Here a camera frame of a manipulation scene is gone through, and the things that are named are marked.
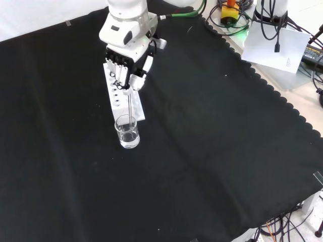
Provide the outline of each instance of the white wall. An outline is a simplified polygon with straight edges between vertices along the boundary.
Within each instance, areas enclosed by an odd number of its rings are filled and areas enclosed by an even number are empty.
[[[89,14],[106,0],[0,0],[0,41]]]

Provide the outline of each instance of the orange cable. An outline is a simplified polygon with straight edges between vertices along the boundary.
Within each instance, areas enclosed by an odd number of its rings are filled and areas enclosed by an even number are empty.
[[[273,238],[274,242],[276,242],[275,237],[273,236],[272,231],[269,228],[268,222],[266,222],[266,225],[267,225],[267,229],[268,229],[269,233],[271,234],[271,237]]]

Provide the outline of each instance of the green cable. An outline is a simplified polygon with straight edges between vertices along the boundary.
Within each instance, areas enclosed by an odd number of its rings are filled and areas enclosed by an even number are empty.
[[[172,17],[194,17],[196,15],[198,15],[198,12],[202,9],[202,7],[204,6],[205,0],[202,1],[201,6],[198,8],[198,10],[193,11],[191,13],[186,13],[186,14],[172,14]]]

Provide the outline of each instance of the stirring rod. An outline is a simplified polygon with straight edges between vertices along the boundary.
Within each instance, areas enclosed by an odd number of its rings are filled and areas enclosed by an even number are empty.
[[[131,106],[131,94],[128,96],[128,108],[129,108],[129,126],[132,126],[132,106]]]

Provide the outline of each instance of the black tablecloth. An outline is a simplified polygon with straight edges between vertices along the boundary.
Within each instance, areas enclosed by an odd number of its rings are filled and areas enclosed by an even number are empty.
[[[320,189],[319,134],[202,19],[160,23],[141,141],[123,149],[106,15],[0,43],[1,241],[230,241]]]

